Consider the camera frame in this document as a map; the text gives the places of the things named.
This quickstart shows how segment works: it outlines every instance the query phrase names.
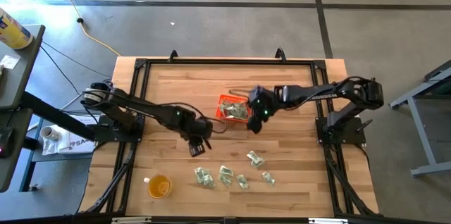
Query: spray can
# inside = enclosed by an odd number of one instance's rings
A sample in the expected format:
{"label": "spray can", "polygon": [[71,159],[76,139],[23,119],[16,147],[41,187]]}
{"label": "spray can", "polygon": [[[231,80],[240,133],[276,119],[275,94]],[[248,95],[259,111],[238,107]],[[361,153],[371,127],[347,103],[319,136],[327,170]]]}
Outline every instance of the spray can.
{"label": "spray can", "polygon": [[12,49],[23,49],[31,44],[33,35],[0,8],[0,41]]}

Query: gray floor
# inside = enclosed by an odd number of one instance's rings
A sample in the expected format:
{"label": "gray floor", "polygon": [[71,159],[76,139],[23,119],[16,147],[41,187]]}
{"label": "gray floor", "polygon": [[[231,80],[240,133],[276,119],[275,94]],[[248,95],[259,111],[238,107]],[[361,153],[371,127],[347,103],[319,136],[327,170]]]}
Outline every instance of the gray floor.
{"label": "gray floor", "polygon": [[[313,3],[314,0],[121,0],[256,1]],[[0,5],[22,24],[44,24],[44,41],[110,75],[116,57],[87,39],[71,6],[48,6],[21,0]],[[330,4],[450,4],[451,0],[323,0]],[[124,56],[273,56],[277,47],[288,57],[324,58],[316,9],[175,8],[80,6],[89,32]],[[376,77],[388,103],[419,84],[424,74],[450,59],[451,11],[326,10],[334,58],[345,59],[350,75]],[[47,49],[81,90],[105,77],[79,68]],[[75,92],[45,54],[39,54],[27,90],[54,106]],[[409,111],[387,106],[366,111],[367,151],[381,213],[402,218],[450,222],[451,173],[414,179],[410,168],[426,156]],[[42,190],[18,193],[27,152],[21,154],[14,183],[0,194],[0,220],[74,213],[86,183],[89,160],[40,163],[32,183]],[[17,213],[11,209],[27,206]]]}

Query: orange container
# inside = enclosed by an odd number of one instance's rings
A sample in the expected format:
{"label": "orange container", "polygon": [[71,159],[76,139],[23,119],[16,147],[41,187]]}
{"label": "orange container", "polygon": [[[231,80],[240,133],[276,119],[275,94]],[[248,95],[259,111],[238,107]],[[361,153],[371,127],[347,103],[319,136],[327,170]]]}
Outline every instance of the orange container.
{"label": "orange container", "polygon": [[154,199],[162,199],[171,193],[172,184],[165,175],[155,175],[144,181],[147,183],[147,193]]}
{"label": "orange container", "polygon": [[[216,109],[216,117],[217,118],[222,118],[222,119],[231,120],[231,121],[237,121],[237,122],[241,122],[241,123],[247,123],[247,120],[241,120],[241,119],[237,119],[237,118],[226,118],[224,116],[224,114],[222,114],[221,109],[219,108],[219,105],[222,104],[223,101],[229,101],[231,103],[242,103],[242,102],[247,102],[247,98],[222,94],[219,97],[218,108]],[[249,116],[250,116],[251,112],[252,112],[252,110],[249,107],[247,107],[247,113],[249,114]]]}

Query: wooden table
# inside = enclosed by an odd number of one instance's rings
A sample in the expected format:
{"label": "wooden table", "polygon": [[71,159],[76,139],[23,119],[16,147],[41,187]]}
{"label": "wooden table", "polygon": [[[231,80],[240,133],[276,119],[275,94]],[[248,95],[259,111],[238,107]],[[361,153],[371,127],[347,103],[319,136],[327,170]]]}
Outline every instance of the wooden table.
{"label": "wooden table", "polygon": [[[130,90],[135,59],[118,58],[113,74],[115,87]],[[347,76],[341,59],[328,59],[326,66],[330,82]],[[146,100],[155,103],[183,101],[196,106],[206,116],[214,117],[220,94],[227,94],[234,88],[251,89],[255,85],[267,88],[312,86],[310,69],[308,66],[270,65],[153,65]],[[335,110],[346,103],[346,100],[334,100]],[[187,142],[179,134],[155,120],[146,119],[133,168],[127,216],[333,216],[323,149],[316,143],[316,116],[314,102],[307,102],[297,110],[277,112],[257,135],[247,131],[245,124],[230,124],[226,133],[213,133],[210,139],[213,149],[196,158],[191,158]],[[80,210],[91,206],[106,189],[117,148],[118,144],[108,143],[94,153]],[[258,169],[250,166],[246,154],[251,150],[266,159],[264,166]],[[343,154],[350,184],[367,206],[377,212],[365,156],[352,145],[344,145]],[[244,174],[249,189],[242,189],[235,179],[230,187],[218,181],[221,165],[232,168],[236,175]],[[216,189],[197,184],[194,169],[200,166],[211,170]],[[265,170],[276,180],[274,187],[261,177]],[[145,177],[157,173],[167,175],[173,182],[173,191],[165,199],[149,197],[143,182]],[[121,198],[122,184],[119,188],[116,205]],[[339,186],[338,196],[344,209]]]}

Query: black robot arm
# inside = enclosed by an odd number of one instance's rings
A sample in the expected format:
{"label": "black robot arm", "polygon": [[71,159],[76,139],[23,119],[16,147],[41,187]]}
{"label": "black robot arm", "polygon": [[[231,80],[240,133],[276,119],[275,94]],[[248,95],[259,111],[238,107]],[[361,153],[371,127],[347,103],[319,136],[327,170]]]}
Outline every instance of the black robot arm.
{"label": "black robot arm", "polygon": [[261,124],[267,122],[280,109],[299,108],[307,101],[345,98],[351,102],[340,111],[334,111],[327,117],[329,128],[337,127],[355,117],[365,109],[377,109],[383,105],[381,84],[374,79],[349,77],[342,82],[317,87],[300,87],[298,85],[275,86],[267,90],[256,86],[249,93],[248,106],[252,109],[247,128],[259,133]]}
{"label": "black robot arm", "polygon": [[180,133],[180,136],[188,141],[191,156],[198,156],[205,152],[204,142],[211,149],[209,143],[213,131],[211,121],[204,116],[196,118],[194,111],[182,106],[154,104],[130,96],[106,82],[91,84],[85,91],[81,103],[85,108],[103,112],[113,121],[113,125],[107,126],[101,123],[95,125],[97,131],[108,130],[116,131],[120,135],[133,135],[139,127],[140,116],[147,116],[157,120],[169,130]]}

